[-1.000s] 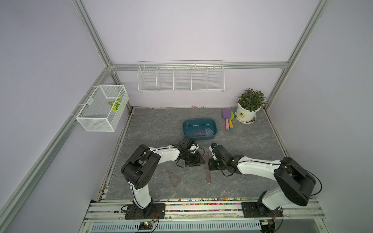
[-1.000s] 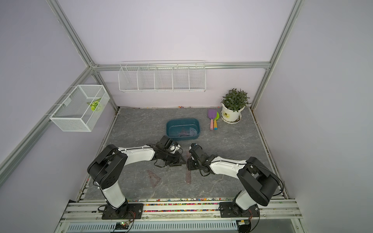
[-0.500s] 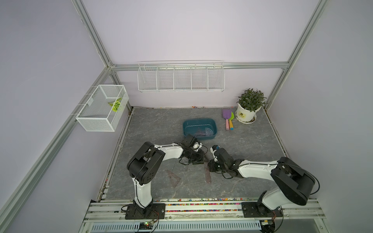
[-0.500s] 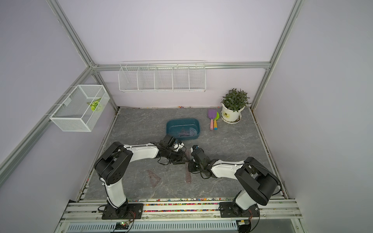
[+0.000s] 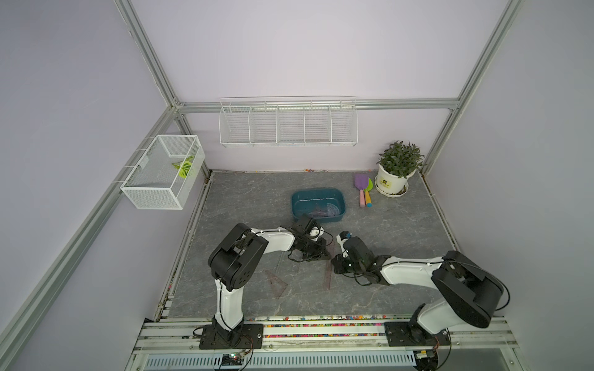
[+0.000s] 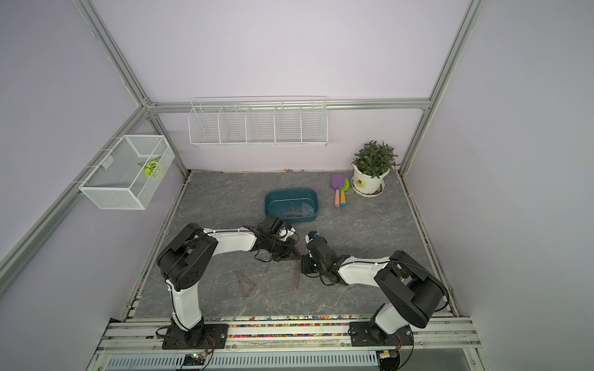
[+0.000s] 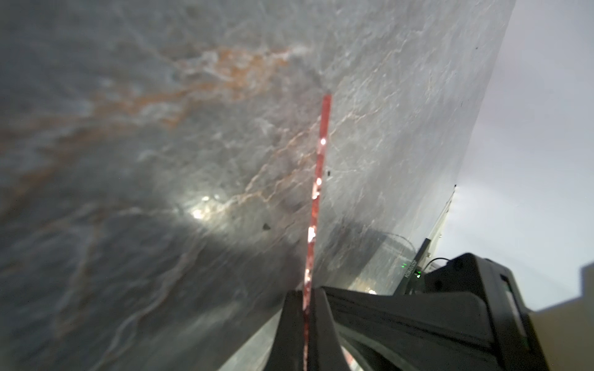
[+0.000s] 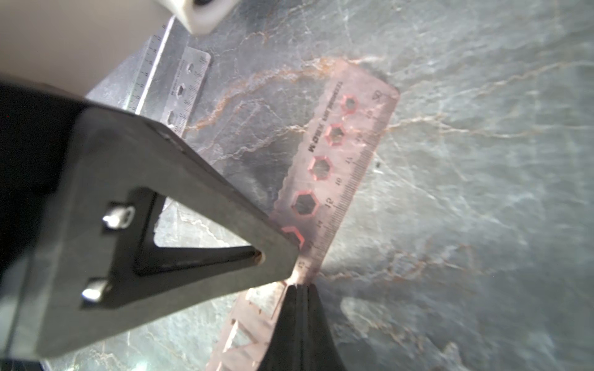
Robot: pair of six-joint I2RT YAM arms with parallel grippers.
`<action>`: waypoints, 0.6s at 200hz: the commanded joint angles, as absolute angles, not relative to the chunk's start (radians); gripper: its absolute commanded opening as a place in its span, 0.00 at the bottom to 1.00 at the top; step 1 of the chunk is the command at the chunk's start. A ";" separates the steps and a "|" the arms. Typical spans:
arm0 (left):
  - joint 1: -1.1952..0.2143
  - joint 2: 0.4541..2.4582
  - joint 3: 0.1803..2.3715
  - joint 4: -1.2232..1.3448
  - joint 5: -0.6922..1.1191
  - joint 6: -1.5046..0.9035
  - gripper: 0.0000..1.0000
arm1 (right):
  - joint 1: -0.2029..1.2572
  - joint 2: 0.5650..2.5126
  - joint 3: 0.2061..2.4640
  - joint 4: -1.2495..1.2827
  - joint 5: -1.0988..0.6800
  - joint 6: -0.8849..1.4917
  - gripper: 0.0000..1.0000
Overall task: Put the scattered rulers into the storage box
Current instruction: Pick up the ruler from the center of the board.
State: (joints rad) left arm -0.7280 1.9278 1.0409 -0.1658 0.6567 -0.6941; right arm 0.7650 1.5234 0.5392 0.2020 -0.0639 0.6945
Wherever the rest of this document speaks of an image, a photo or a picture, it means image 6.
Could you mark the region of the long pink straight ruler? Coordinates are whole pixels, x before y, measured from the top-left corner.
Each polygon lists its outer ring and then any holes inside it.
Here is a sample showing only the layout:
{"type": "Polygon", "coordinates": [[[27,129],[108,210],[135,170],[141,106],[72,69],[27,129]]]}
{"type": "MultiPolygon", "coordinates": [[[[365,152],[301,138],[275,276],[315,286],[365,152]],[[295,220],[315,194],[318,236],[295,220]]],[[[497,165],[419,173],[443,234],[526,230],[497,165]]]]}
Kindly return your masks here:
{"type": "Polygon", "coordinates": [[[300,280],[300,278],[302,276],[302,272],[301,272],[301,269],[302,269],[302,259],[303,259],[303,256],[307,252],[306,246],[304,244],[303,245],[300,245],[298,247],[298,250],[297,251],[298,251],[298,257],[297,257],[297,260],[295,261],[295,266],[294,266],[294,269],[293,269],[292,281],[291,281],[291,288],[294,291],[297,291],[299,289],[299,280],[300,280]]]}

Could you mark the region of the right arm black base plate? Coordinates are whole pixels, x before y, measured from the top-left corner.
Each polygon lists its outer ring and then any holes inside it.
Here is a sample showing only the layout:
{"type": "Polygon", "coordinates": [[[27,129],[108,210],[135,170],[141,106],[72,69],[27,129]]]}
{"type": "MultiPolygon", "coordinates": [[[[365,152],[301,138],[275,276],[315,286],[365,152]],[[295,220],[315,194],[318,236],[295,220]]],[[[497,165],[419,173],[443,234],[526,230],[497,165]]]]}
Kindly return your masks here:
{"type": "Polygon", "coordinates": [[[408,326],[398,329],[394,334],[387,334],[371,322],[351,322],[347,334],[353,347],[412,346],[414,336],[408,326]]]}

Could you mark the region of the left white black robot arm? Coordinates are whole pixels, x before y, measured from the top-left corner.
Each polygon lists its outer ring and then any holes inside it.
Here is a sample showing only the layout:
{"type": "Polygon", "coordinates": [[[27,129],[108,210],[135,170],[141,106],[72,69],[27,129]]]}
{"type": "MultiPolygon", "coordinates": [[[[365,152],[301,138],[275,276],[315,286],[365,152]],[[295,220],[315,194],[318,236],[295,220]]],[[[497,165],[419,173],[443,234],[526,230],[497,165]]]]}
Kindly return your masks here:
{"type": "Polygon", "coordinates": [[[299,256],[295,247],[298,240],[295,228],[275,217],[256,227],[230,230],[186,225],[159,253],[156,261],[173,304],[175,326],[190,332],[204,321],[198,285],[213,257],[264,250],[273,260],[288,260],[299,256]]]}

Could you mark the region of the teal plastic storage box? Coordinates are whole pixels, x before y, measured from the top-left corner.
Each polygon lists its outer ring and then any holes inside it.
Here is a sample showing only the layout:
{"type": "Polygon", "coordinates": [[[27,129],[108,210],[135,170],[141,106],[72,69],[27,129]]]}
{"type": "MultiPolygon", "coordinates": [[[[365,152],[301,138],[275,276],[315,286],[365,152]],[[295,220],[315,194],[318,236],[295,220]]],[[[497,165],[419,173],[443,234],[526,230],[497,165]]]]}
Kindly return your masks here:
{"type": "Polygon", "coordinates": [[[275,190],[265,196],[265,214],[277,216],[289,224],[314,221],[319,208],[318,195],[311,188],[275,190]]]}

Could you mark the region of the clear blue protractor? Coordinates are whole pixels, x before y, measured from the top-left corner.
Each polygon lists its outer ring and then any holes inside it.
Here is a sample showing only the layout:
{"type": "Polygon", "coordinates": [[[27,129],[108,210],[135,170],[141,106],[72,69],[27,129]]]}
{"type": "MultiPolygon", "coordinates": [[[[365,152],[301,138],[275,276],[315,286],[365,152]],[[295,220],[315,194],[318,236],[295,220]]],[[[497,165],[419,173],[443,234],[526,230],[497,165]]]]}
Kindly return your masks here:
{"type": "Polygon", "coordinates": [[[300,218],[309,218],[315,216],[316,214],[315,208],[309,203],[303,203],[299,211],[300,218]]]}

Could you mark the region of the pink triangle ruler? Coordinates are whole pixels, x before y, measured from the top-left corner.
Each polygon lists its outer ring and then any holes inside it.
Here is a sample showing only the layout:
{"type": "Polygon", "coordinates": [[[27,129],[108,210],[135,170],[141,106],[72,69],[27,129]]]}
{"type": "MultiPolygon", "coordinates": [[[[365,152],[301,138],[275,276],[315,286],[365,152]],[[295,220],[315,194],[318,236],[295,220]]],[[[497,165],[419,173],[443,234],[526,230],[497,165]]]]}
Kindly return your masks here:
{"type": "Polygon", "coordinates": [[[283,218],[284,219],[293,219],[299,218],[301,207],[294,206],[292,203],[287,205],[287,207],[283,210],[283,218]]]}
{"type": "Polygon", "coordinates": [[[253,292],[253,290],[255,290],[255,288],[257,287],[257,284],[255,284],[250,278],[248,278],[243,273],[241,273],[237,270],[234,270],[233,273],[234,273],[236,281],[238,283],[239,292],[241,293],[241,297],[248,298],[251,295],[251,293],[253,292]]]}

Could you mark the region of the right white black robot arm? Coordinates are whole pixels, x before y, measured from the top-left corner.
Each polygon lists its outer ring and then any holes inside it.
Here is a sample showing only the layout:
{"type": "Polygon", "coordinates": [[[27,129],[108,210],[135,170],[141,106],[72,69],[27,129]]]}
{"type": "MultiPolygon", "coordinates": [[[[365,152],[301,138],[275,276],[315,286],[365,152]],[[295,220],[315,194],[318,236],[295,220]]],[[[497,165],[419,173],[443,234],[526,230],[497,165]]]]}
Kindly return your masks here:
{"type": "Polygon", "coordinates": [[[393,335],[406,326],[425,328],[440,303],[450,299],[444,284],[403,250],[377,259],[338,255],[325,238],[306,236],[302,274],[325,286],[363,285],[381,290],[387,302],[374,314],[371,328],[393,335]]]}

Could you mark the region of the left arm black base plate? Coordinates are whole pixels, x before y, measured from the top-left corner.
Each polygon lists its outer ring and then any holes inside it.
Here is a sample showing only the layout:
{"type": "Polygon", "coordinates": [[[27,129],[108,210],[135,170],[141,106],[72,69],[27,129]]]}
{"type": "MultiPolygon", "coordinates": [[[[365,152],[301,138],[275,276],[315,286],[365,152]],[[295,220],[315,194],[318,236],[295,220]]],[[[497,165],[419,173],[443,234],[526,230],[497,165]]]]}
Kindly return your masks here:
{"type": "Polygon", "coordinates": [[[183,331],[179,326],[171,324],[167,329],[162,349],[224,349],[229,326],[225,324],[198,324],[190,331],[183,331]]]}

